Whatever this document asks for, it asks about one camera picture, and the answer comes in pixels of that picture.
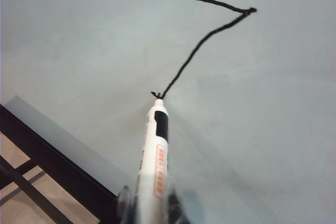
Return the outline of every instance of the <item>white surface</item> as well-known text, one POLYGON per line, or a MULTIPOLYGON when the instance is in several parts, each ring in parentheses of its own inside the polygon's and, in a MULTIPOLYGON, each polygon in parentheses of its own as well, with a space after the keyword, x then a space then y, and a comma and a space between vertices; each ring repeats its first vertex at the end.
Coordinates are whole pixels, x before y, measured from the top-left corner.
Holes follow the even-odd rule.
MULTIPOLYGON (((334 223, 335 0, 215 35, 167 94, 170 175, 197 223, 334 223)), ((150 91, 239 14, 186 0, 2 0, 1 103, 98 181, 135 188, 150 91)))

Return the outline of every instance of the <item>floor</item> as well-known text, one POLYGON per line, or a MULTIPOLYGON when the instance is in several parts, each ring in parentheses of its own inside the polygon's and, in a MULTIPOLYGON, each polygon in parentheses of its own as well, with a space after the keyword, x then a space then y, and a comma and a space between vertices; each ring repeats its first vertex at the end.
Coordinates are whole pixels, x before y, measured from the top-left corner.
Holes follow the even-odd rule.
MULTIPOLYGON (((1 155, 13 167, 17 167, 29 159, 4 135, 1 135, 1 155)), ((30 170, 24 177, 73 223, 98 223, 95 216, 43 172, 40 167, 30 170)), ((1 190, 0 198, 0 224, 54 223, 14 183, 1 190)))

